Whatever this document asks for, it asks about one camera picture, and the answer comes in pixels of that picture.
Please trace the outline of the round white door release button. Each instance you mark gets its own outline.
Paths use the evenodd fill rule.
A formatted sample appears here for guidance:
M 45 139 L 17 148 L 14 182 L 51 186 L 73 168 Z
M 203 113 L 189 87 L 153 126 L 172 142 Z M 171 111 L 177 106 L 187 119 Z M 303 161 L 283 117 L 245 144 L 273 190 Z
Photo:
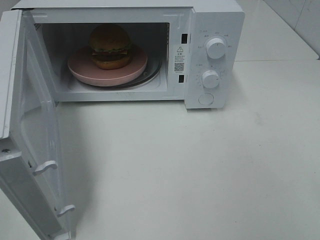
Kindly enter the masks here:
M 198 98 L 201 105 L 209 106 L 214 102 L 214 96 L 210 93 L 204 93 Z

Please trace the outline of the toy hamburger with lettuce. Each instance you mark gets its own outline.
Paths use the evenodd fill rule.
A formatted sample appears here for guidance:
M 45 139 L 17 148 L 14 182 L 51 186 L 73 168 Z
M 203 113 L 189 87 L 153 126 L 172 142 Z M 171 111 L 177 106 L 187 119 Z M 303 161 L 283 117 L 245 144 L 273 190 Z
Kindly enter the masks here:
M 117 24 L 97 26 L 89 36 L 93 63 L 103 70 L 115 70 L 129 64 L 132 58 L 132 41 L 127 32 Z

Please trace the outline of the pink round plate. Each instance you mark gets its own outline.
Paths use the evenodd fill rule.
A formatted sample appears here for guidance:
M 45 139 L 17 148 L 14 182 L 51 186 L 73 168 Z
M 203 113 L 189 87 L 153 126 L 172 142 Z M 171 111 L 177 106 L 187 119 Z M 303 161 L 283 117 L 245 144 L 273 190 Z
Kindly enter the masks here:
M 139 77 L 147 63 L 147 54 L 136 45 L 117 55 L 94 54 L 94 51 L 86 46 L 69 57 L 67 65 L 73 76 L 82 83 L 113 87 Z

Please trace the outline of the white microwave door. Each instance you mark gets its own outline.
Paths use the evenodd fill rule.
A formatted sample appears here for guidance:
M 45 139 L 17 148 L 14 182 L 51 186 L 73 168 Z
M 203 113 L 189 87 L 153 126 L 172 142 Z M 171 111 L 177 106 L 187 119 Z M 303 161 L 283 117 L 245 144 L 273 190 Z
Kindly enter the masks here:
M 0 20 L 0 187 L 42 240 L 72 237 L 56 103 L 55 78 L 29 10 Z

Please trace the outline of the glass microwave turntable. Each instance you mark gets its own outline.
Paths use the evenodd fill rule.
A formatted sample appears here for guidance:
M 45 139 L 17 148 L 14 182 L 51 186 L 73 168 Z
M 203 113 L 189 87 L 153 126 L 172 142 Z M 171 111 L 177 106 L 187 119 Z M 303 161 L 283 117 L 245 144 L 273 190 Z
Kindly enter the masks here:
M 148 57 L 139 46 L 131 48 L 131 60 L 128 65 L 104 70 L 92 61 L 92 51 L 86 46 L 69 57 L 67 62 L 72 75 L 80 82 L 107 89 L 125 89 L 143 84 L 157 75 L 162 66 L 161 60 Z

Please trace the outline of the lower white timer knob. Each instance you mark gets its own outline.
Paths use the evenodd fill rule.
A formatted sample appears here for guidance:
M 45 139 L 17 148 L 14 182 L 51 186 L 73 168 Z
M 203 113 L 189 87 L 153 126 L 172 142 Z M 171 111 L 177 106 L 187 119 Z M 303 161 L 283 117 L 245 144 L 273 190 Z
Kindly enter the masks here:
M 216 88 L 220 84 L 220 76 L 215 70 L 207 70 L 202 74 L 202 84 L 207 89 Z

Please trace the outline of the white microwave oven body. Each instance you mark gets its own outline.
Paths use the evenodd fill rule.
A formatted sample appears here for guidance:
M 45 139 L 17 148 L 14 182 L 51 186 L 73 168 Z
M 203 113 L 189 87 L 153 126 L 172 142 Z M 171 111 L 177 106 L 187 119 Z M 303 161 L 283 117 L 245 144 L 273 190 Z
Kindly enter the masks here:
M 42 26 L 42 37 L 55 78 L 50 83 L 57 102 L 181 100 L 188 109 L 222 108 L 245 14 L 234 0 L 21 0 L 11 10 L 30 11 Z M 87 45 L 100 24 L 117 24 L 148 57 L 161 61 L 155 77 L 128 88 L 104 88 L 78 82 L 67 66 L 69 56 Z M 207 55 L 214 37 L 226 42 L 219 59 Z M 202 75 L 216 71 L 220 83 L 205 88 Z M 199 103 L 212 94 L 211 105 Z

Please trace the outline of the upper white power knob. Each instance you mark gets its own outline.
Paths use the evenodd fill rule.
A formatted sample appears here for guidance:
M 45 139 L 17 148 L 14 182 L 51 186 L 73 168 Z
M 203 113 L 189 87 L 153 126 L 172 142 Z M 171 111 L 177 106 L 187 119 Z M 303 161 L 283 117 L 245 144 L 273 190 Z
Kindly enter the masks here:
M 205 45 L 207 56 L 210 59 L 220 59 L 226 54 L 227 44 L 222 37 L 215 36 Z

